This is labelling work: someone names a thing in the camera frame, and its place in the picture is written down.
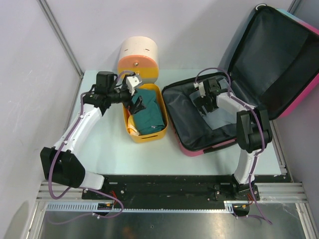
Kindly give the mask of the dark green cloth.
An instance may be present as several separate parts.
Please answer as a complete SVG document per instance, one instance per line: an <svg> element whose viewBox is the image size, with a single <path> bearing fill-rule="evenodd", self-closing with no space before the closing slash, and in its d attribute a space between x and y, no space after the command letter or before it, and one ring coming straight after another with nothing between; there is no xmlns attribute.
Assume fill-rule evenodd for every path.
<svg viewBox="0 0 319 239"><path fill-rule="evenodd" d="M133 114L136 129L141 135L162 131L165 128L165 124L157 102L156 92L154 90L139 89L132 98L132 101L135 103L139 96L142 97L146 108Z"/></svg>

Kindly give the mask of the yellow cloth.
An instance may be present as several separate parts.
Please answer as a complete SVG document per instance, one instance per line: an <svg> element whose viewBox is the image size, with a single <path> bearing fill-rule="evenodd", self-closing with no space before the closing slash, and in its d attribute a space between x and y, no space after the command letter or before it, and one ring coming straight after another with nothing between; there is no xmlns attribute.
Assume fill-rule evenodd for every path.
<svg viewBox="0 0 319 239"><path fill-rule="evenodd" d="M130 135L133 135L133 136L139 136L140 135L140 132L137 130L137 128L135 126L134 118L133 118L132 115L130 115L128 117L127 130L128 130Z"/></svg>

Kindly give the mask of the yellow plastic basket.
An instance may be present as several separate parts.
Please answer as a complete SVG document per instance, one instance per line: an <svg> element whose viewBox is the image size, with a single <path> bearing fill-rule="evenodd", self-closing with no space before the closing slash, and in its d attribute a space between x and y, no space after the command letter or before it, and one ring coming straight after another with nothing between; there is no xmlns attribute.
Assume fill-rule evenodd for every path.
<svg viewBox="0 0 319 239"><path fill-rule="evenodd" d="M160 110L162 113L162 118L163 118L163 122L165 124L165 128L160 132L156 132L156 133L152 133L152 134L148 134L148 135L141 135L141 134L139 136L130 135L128 130L127 130L127 122L128 122L128 117L130 116L130 113L126 108L123 108L124 122L125 122L125 127L127 130L127 133L130 135L131 139L136 143L143 143L143 142L149 142L152 140L161 139L165 136L166 130L167 130L167 125L168 125L168 116L167 116L166 108L164 105L164 100L163 100L163 97L161 95L161 91L160 91L159 87L155 84L144 84L144 85L140 86L139 89L154 90L156 92L157 102L159 104L159 107L160 107Z"/></svg>

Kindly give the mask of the round pastel drawer cabinet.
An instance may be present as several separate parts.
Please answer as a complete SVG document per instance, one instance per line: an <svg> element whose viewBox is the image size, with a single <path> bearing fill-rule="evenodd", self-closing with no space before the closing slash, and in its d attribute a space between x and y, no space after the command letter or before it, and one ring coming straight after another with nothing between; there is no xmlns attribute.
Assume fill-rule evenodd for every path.
<svg viewBox="0 0 319 239"><path fill-rule="evenodd" d="M132 36L121 46L117 65L118 73L125 70L139 75L145 84L153 84L159 77L157 44L145 36Z"/></svg>

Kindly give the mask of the pink and teal children's suitcase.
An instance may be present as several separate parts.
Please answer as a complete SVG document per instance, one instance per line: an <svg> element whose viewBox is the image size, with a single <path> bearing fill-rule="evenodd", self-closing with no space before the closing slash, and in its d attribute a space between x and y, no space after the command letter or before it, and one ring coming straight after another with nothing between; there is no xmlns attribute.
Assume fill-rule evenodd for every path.
<svg viewBox="0 0 319 239"><path fill-rule="evenodd" d="M212 130L199 114L189 97L195 80L218 80L242 101L267 109L269 121L286 116L319 82L319 31L285 10L258 5L226 71L165 86L164 104L187 156L237 143L236 124Z"/></svg>

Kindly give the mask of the grey blue cloth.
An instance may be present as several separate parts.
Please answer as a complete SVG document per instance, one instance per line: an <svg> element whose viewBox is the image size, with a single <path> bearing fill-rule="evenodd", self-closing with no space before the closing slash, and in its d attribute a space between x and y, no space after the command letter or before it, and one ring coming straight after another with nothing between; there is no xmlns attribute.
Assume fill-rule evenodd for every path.
<svg viewBox="0 0 319 239"><path fill-rule="evenodd" d="M222 87L218 80L204 80L203 83L205 86L206 96L208 95L213 96L216 102L217 102L218 95L220 94L222 94L223 96L227 95L227 89L225 87ZM221 80L221 83L223 84L223 86L225 86L226 81ZM194 106L195 106L195 99L199 96L200 96L199 91L196 91L195 89L194 89L194 92L192 92L189 95L190 100ZM214 110L211 113L201 114L199 112L199 114L212 130L221 128L229 124L236 123L236 115L233 112L230 112L226 110L225 108L221 108L219 106L218 106L218 109Z"/></svg>

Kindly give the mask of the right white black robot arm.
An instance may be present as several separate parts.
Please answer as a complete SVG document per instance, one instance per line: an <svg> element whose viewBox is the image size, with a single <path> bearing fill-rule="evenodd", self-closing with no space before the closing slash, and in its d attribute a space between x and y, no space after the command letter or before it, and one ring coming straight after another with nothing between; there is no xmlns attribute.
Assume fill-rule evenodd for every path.
<svg viewBox="0 0 319 239"><path fill-rule="evenodd" d="M222 89L217 81L193 83L196 98L192 101L200 114L206 117L223 109L236 117L236 142L240 146L238 166L232 176L230 195L241 200L252 188L259 155L272 141L267 109L257 108L236 97L230 89Z"/></svg>

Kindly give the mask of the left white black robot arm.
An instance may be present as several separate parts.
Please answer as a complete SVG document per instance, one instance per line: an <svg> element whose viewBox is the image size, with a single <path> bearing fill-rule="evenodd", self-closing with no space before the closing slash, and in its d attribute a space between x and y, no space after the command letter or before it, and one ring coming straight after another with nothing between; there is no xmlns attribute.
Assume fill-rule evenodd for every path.
<svg viewBox="0 0 319 239"><path fill-rule="evenodd" d="M70 188L91 188L99 199L109 196L110 186L104 183L104 176L85 169L77 154L94 125L112 104L123 104L131 113L146 108L141 97L133 100L142 84L140 75L129 70L120 74L97 73L96 83L80 96L80 111L73 123L52 147L44 147L40 152L48 182Z"/></svg>

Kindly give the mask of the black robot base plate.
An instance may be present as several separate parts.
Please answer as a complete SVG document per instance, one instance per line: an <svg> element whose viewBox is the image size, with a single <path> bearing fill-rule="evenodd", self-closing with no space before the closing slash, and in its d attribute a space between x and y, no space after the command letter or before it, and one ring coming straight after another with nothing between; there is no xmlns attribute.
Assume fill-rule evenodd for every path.
<svg viewBox="0 0 319 239"><path fill-rule="evenodd" d="M128 209L215 209L227 200L260 199L255 184L235 193L232 179L230 175L106 175L100 191L115 196Z"/></svg>

